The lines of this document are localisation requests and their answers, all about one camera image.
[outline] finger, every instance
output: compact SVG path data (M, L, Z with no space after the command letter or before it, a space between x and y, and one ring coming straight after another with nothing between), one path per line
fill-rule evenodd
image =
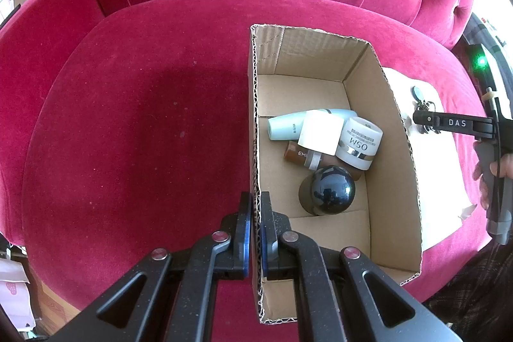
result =
M481 192L481 206L483 206L483 209L488 209L489 201L488 201L488 186L484 182L483 178L479 181L479 191Z
M479 177L483 174L483 170L481 170L481 165L477 163L474 167L474 171L472 172L472 179L479 180Z
M497 161L490 164L490 171L494 176L497 176ZM500 177L507 176L513 178L513 154L503 155L501 158L501 172Z
M481 196L481 201L479 202L481 204L481 207L484 210L488 210L488 206L490 206L490 203L488 202L488 198Z

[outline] red velvet sofa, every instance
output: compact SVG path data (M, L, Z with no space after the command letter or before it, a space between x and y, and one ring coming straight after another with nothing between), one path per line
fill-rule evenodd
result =
M473 0L28 0L0 31L0 231L83 308L151 249L190 246L248 190L249 26L370 41L430 82L445 110L483 115L450 49ZM455 135L466 190L476 162ZM424 253L420 300L486 242L484 212ZM295 340L257 325L250 282L222 283L215 340Z

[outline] gray handle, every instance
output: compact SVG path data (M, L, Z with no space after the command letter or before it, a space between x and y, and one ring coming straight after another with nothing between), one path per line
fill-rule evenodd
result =
M493 182L496 177L490 171L490 163L495 161L494 147L489 142L479 142L475 146L478 154L483 179L488 186L488 201L490 206L486 211L486 231L499 244L506 245L511 230L511 213L513 212L513 180L509 177L498 179L503 184L502 201L498 201L493 193Z

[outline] white cloth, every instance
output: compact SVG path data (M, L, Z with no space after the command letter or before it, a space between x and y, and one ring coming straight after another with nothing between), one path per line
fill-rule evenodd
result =
M28 332L35 327L29 290L25 284L28 282L23 265L0 258L0 304L20 332Z
M436 89L429 83L410 79L393 69L383 69L388 79L411 143L415 163L422 225L422 250L438 244L462 225L475 206L465 191L458 151L452 133L422 134L413 123L416 101L411 88L417 86L426 101L443 112Z

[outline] metal screw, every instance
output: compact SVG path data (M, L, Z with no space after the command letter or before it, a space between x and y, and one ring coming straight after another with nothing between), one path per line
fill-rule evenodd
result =
M151 257L155 261L162 261L167 257L167 250L165 248L156 248L151 252Z
M229 239L229 237L230 237L230 235L228 234L228 232L225 232L225 231L215 231L212 234L212 239L215 242L225 242Z
M299 239L299 235L293 231L286 231L282 235L285 242L296 242Z
M358 259L360 258L361 252L354 246L348 246L346 249L344 249L344 255L349 259Z

